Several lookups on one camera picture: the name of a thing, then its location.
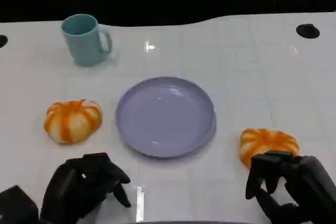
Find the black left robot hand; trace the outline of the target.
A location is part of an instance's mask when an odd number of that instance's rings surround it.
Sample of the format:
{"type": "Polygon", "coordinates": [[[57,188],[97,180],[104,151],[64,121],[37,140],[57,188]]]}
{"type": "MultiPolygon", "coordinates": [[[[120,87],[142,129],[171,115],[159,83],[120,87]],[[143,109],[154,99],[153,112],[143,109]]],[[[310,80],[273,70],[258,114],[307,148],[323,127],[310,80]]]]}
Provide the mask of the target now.
{"type": "Polygon", "coordinates": [[[40,211],[42,223],[77,223],[112,193],[126,208],[131,203],[122,185],[128,175],[107,153],[85,154],[66,160],[53,174],[40,211]]]}

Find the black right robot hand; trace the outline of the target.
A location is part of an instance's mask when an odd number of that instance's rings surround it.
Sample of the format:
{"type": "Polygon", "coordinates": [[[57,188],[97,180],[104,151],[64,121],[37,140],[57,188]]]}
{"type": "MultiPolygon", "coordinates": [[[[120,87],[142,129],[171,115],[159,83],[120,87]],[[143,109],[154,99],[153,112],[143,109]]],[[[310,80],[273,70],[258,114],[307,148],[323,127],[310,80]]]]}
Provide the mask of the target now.
{"type": "Polygon", "coordinates": [[[251,159],[246,199],[256,198],[271,223],[335,223],[335,184],[314,156],[268,151],[251,159]],[[294,204],[278,204],[271,196],[283,177],[294,204]]]}

